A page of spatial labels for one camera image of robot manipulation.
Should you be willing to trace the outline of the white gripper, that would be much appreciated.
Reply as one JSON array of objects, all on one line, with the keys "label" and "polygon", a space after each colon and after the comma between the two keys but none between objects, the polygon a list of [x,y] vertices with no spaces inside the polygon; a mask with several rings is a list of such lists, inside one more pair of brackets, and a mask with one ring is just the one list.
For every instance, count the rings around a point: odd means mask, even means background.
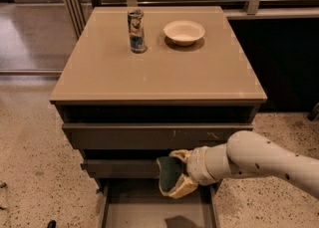
[{"label": "white gripper", "polygon": [[195,191],[199,185],[210,185],[217,180],[208,172],[205,161],[207,146],[197,147],[194,150],[173,150],[168,156],[180,159],[186,163],[189,175],[165,175],[159,179],[159,191],[165,197],[180,199]]}]

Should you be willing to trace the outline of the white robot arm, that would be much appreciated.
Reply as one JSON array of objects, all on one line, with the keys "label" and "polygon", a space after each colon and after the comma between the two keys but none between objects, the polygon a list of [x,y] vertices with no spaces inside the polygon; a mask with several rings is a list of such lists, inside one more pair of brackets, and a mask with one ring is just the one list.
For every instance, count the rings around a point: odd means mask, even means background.
[{"label": "white robot arm", "polygon": [[286,150],[253,131],[238,131],[217,146],[174,150],[157,164],[159,191],[174,199],[225,178],[258,176],[280,178],[319,198],[319,160]]}]

